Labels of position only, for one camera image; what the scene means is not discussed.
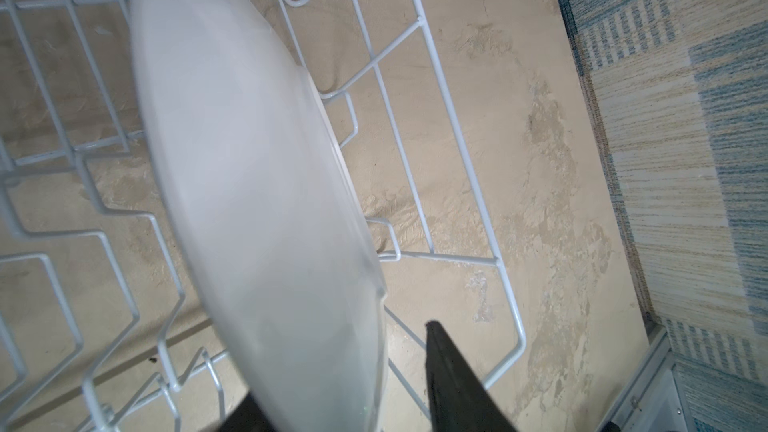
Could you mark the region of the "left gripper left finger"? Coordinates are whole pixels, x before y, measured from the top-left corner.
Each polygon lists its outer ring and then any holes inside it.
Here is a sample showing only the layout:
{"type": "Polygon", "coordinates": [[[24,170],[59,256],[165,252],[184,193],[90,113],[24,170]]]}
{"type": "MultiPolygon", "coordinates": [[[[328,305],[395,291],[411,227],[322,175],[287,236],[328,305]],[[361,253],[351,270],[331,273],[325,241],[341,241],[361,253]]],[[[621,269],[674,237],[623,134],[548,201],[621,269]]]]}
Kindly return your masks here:
{"type": "Polygon", "coordinates": [[[216,428],[217,432],[275,432],[266,414],[251,394],[226,416],[216,428]]]}

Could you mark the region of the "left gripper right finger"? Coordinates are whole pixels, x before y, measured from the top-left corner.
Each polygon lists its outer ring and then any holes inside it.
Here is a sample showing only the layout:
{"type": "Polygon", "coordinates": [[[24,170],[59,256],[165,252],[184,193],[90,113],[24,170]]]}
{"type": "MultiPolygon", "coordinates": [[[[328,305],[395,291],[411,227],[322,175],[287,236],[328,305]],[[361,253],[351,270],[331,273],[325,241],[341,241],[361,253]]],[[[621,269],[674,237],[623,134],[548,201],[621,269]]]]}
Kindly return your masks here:
{"type": "Polygon", "coordinates": [[[433,431],[516,431],[438,321],[426,324],[426,379],[433,431]]]}

